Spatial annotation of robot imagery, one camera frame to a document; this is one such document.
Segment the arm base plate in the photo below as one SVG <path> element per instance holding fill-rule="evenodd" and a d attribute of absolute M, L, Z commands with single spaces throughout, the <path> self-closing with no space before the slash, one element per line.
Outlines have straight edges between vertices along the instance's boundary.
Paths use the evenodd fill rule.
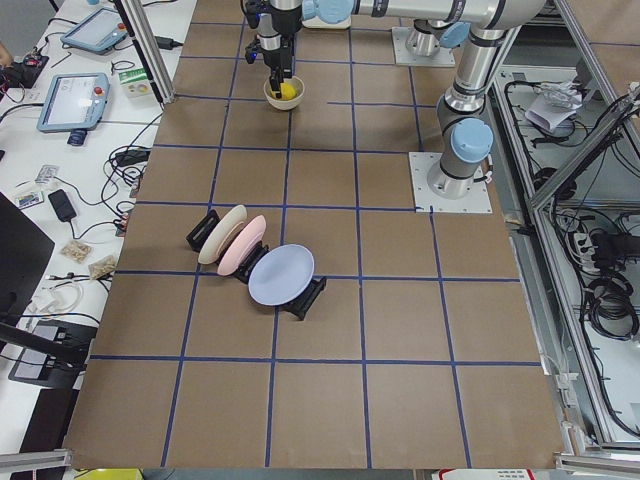
<path fill-rule="evenodd" d="M 414 27 L 391 29 L 396 65 L 413 67 L 453 68 L 453 50 L 441 47 L 437 38 Z"/>
<path fill-rule="evenodd" d="M 448 177 L 438 152 L 410 152 L 409 167 L 418 213 L 491 214 L 488 183 L 480 166 L 471 178 Z"/>

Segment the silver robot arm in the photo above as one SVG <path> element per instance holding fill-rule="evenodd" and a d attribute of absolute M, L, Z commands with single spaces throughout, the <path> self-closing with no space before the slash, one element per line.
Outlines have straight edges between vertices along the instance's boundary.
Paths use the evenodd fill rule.
<path fill-rule="evenodd" d="M 468 193 L 494 140 L 491 128 L 480 118 L 491 74 L 508 50 L 508 34 L 535 17 L 543 5 L 542 1 L 453 1 L 449 7 L 443 1 L 436 3 L 433 18 L 470 24 L 453 83 L 437 106 L 444 152 L 428 174 L 429 187 L 437 195 L 457 200 Z"/>
<path fill-rule="evenodd" d="M 454 1 L 446 14 L 436 19 L 415 18 L 414 31 L 432 38 L 437 47 L 459 47 L 467 38 L 470 24 L 461 20 L 466 3 Z M 269 68 L 268 86 L 278 100 L 284 98 L 285 80 L 293 77 L 296 34 L 305 22 L 314 19 L 327 25 L 339 24 L 352 16 L 391 17 L 387 1 L 242 1 L 248 26 L 256 31 L 245 47 L 245 60 L 252 64 L 261 57 Z"/>

